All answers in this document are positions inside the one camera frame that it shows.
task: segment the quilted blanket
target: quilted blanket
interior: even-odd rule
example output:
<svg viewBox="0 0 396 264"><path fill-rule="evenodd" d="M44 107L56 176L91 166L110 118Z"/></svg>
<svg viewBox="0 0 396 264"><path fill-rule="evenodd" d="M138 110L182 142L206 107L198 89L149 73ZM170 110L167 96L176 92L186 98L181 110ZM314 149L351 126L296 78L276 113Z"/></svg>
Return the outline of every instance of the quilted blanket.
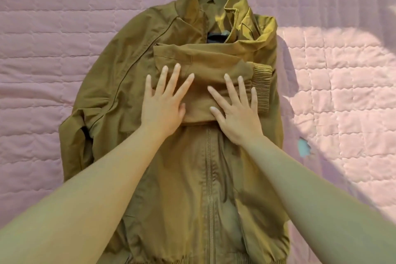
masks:
<svg viewBox="0 0 396 264"><path fill-rule="evenodd" d="M57 128L98 54L169 1L0 0L0 227L62 184ZM280 26L285 150L396 221L396 0L248 1ZM290 264L318 263L290 232Z"/></svg>

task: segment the forearm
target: forearm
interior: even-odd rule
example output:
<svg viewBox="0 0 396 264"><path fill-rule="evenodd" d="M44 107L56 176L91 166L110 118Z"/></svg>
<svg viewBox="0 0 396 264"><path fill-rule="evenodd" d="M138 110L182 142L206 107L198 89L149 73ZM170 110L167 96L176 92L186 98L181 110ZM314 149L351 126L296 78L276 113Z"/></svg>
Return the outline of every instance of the forearm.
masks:
<svg viewBox="0 0 396 264"><path fill-rule="evenodd" d="M137 129L14 219L0 231L0 263L96 263L162 142Z"/></svg>
<svg viewBox="0 0 396 264"><path fill-rule="evenodd" d="M396 227L321 179L264 136L244 146L324 264L393 263Z"/></svg>

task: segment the stand-up collar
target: stand-up collar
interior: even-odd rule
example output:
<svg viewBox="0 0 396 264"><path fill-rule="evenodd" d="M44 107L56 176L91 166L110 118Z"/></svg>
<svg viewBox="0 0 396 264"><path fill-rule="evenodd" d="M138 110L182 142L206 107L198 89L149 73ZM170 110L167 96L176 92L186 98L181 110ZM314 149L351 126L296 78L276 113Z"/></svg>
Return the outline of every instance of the stand-up collar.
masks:
<svg viewBox="0 0 396 264"><path fill-rule="evenodd" d="M176 0L176 11L178 15L186 22L192 23L199 15L201 7L198 0ZM243 18L249 11L247 0L227 0L224 10L230 12L237 17L235 26L240 25Z"/></svg>

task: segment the olive green jacket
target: olive green jacket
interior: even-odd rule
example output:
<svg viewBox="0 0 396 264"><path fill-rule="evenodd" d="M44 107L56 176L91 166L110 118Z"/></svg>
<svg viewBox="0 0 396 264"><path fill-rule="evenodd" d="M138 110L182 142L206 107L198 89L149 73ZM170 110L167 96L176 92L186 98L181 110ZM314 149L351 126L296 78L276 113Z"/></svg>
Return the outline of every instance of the olive green jacket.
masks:
<svg viewBox="0 0 396 264"><path fill-rule="evenodd" d="M289 218L255 163L219 129L207 91L229 100L224 74L235 85L243 76L249 98L257 89L263 133L281 147L276 28L247 0L176 0L141 12L106 46L59 128L65 180L140 126L147 74L155 88L161 68L171 74L180 63L180 83L195 79L181 127L144 173L99 263L285 263ZM225 43L206 44L208 33L227 30Z"/></svg>

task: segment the jacket sleeve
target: jacket sleeve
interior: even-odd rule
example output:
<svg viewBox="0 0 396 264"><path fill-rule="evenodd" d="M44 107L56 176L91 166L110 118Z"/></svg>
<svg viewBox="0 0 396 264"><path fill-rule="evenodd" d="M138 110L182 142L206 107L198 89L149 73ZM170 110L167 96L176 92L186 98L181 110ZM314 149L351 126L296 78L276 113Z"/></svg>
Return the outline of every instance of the jacket sleeve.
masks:
<svg viewBox="0 0 396 264"><path fill-rule="evenodd" d="M69 116L59 127L64 180L97 159L92 153L92 125L111 107L130 67L171 25L169 5L148 8L132 18L111 39L84 78Z"/></svg>

